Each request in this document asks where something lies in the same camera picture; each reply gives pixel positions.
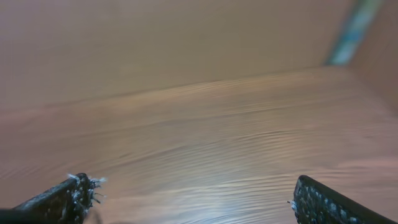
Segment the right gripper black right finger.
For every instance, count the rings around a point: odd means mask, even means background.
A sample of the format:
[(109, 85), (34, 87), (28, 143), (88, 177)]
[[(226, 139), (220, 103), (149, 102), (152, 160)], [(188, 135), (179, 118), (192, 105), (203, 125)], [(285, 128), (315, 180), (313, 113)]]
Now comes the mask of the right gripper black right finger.
[(307, 175), (289, 203), (298, 224), (397, 224)]

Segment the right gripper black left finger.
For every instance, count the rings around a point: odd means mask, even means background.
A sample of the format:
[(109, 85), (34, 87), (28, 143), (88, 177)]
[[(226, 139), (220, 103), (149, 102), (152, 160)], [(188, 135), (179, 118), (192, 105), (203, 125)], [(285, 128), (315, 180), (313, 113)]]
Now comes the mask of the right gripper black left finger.
[(89, 214), (97, 188), (106, 178), (91, 178), (86, 173), (70, 174), (68, 179), (17, 205), (1, 209), (3, 224), (57, 223), (82, 224)]

